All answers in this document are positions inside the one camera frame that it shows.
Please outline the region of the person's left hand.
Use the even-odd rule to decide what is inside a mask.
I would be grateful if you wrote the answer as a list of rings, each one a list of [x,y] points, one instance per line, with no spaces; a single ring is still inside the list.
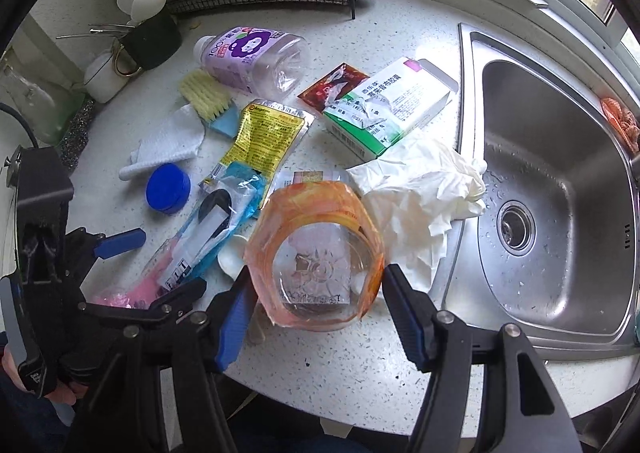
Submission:
[[[1,366],[9,376],[12,383],[20,389],[22,392],[29,393],[25,385],[21,381],[20,375],[17,372],[17,366],[14,362],[13,355],[8,346],[4,347],[1,357]],[[88,391],[88,387],[75,383],[72,381],[70,384],[64,384],[62,381],[56,383],[56,387],[53,391],[47,393],[46,398],[51,402],[62,403],[68,405],[74,405],[78,400],[84,399]]]

